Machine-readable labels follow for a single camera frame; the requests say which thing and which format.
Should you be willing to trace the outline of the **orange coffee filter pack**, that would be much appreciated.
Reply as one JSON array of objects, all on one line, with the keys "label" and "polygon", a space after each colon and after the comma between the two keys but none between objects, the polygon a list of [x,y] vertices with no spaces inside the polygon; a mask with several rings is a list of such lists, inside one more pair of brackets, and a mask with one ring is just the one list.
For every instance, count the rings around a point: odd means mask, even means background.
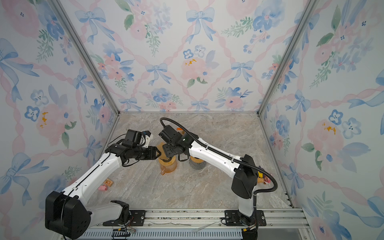
[{"label": "orange coffee filter pack", "polygon": [[185,131],[181,128],[177,128],[177,132],[179,132],[181,135],[185,134]]}]

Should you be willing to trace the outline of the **wooden ring dripper holder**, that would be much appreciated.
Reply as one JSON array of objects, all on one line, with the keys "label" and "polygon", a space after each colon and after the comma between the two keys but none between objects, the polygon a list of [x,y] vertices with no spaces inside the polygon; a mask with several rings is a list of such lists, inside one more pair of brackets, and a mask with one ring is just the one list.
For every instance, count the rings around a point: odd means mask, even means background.
[{"label": "wooden ring dripper holder", "polygon": [[205,163],[204,160],[201,160],[201,159],[199,159],[199,158],[194,158],[194,157],[190,157],[190,161],[191,161],[192,163],[195,163],[195,164],[203,164],[203,163]]}]

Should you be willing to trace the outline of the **small wooden block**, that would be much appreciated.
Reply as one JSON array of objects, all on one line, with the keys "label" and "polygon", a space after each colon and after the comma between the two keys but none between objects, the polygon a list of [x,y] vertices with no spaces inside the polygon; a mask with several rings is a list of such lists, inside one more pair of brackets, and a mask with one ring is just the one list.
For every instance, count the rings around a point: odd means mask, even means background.
[{"label": "small wooden block", "polygon": [[114,181],[112,181],[111,179],[106,179],[103,184],[110,188],[114,184]]}]

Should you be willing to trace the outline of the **grey glass carafe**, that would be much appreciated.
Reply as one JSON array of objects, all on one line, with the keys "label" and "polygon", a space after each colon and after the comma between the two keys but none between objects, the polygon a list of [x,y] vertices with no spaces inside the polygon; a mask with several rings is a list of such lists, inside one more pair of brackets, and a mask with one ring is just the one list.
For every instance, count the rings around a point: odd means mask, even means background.
[{"label": "grey glass carafe", "polygon": [[201,163],[196,163],[194,161],[189,161],[189,165],[194,169],[194,170],[202,170],[206,167],[207,163],[206,162],[201,162]]}]

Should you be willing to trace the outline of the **small pink pig toy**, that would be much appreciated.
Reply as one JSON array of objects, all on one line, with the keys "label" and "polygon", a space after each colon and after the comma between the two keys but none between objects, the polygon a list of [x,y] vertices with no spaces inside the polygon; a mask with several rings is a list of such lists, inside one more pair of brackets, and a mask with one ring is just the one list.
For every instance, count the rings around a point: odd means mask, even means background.
[{"label": "small pink pig toy", "polygon": [[98,190],[99,190],[99,191],[102,191],[102,192],[105,192],[105,191],[108,190],[108,186],[106,186],[106,185],[101,185],[101,186],[99,186]]}]

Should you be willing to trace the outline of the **small colourful toy figures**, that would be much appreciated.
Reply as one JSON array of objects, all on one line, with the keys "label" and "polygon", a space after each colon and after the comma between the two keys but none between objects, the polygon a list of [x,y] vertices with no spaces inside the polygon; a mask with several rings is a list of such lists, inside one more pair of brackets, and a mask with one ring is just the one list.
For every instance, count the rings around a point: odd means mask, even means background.
[{"label": "small colourful toy figures", "polygon": [[269,184],[271,180],[262,173],[258,173],[258,184]]}]

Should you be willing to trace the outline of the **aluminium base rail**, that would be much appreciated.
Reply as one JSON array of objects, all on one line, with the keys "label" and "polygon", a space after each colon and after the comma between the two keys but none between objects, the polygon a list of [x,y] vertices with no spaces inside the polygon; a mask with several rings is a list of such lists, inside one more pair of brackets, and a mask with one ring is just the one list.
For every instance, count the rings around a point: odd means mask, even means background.
[{"label": "aluminium base rail", "polygon": [[142,226],[108,221],[90,227],[80,240],[313,240],[302,209],[259,209],[258,227],[227,226],[235,209],[131,209],[145,211]]}]

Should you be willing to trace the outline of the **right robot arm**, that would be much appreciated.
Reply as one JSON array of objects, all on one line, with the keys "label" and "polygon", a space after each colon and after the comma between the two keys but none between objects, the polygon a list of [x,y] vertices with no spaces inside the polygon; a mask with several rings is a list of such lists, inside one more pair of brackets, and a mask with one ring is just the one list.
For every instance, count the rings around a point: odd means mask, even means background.
[{"label": "right robot arm", "polygon": [[223,171],[232,179],[231,190],[239,198],[238,215],[245,226],[256,223],[256,204],[254,191],[258,184],[259,174],[251,156],[235,156],[207,144],[195,134],[181,134],[170,125],[166,125],[159,133],[165,141],[163,150],[167,158],[185,155],[211,164]]}]

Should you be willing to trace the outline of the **orange glass carafe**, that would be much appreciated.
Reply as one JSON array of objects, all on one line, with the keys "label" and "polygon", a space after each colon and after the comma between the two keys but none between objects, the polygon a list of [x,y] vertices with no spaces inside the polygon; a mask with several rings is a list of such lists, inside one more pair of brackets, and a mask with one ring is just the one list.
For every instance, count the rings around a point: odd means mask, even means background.
[{"label": "orange glass carafe", "polygon": [[176,163],[174,163],[172,165],[169,165],[169,166],[160,165],[161,175],[165,175],[165,174],[171,173],[176,168],[177,168],[177,164]]}]

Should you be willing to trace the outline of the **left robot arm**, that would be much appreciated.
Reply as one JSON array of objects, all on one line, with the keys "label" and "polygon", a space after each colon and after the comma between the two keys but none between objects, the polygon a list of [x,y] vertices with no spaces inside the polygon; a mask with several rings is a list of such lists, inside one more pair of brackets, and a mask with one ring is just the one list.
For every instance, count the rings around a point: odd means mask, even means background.
[{"label": "left robot arm", "polygon": [[161,152],[150,146],[153,134],[150,131],[128,130],[118,140],[108,144],[100,159],[78,180],[46,197],[45,227],[72,240],[81,237],[88,228],[112,221],[127,227],[133,219],[130,206],[112,200],[102,206],[89,208],[88,202],[103,182],[117,169],[131,167],[135,163],[156,160]]}]

